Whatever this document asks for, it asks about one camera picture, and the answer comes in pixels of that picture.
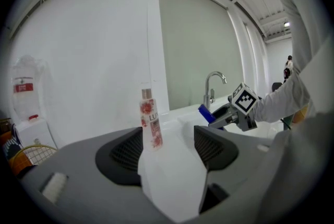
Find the bottle cap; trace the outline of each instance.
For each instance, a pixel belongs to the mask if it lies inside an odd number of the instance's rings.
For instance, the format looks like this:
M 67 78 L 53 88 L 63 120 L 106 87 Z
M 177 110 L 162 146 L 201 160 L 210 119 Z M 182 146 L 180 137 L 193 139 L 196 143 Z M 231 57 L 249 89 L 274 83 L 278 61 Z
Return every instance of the bottle cap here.
M 141 95 L 142 95 L 143 100 L 152 99 L 152 91 L 150 88 L 142 89 Z

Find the bottle label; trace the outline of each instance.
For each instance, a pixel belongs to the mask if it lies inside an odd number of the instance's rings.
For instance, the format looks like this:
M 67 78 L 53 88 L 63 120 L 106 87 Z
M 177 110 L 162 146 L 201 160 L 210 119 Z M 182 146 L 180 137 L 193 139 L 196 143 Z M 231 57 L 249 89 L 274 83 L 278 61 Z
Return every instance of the bottle label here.
M 160 147 L 162 145 L 162 136 L 159 119 L 152 121 L 150 124 L 153 136 L 153 139 L 151 140 L 152 146 L 153 148 Z
M 24 92 L 24 91 L 33 91 L 33 84 L 26 83 L 21 85 L 14 85 L 14 93 Z

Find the chrome faucet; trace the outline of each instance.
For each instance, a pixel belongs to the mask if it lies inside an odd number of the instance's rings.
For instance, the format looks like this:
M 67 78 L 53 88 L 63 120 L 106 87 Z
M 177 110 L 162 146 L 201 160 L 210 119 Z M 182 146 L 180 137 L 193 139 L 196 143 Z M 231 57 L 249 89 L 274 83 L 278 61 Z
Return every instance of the chrome faucet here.
M 212 72 L 207 76 L 207 79 L 205 80 L 205 95 L 204 95 L 204 106 L 210 110 L 210 104 L 214 102 L 214 89 L 211 89 L 211 97 L 209 95 L 209 80 L 211 76 L 219 76 L 221 80 L 223 81 L 223 84 L 226 84 L 226 77 L 221 72 Z

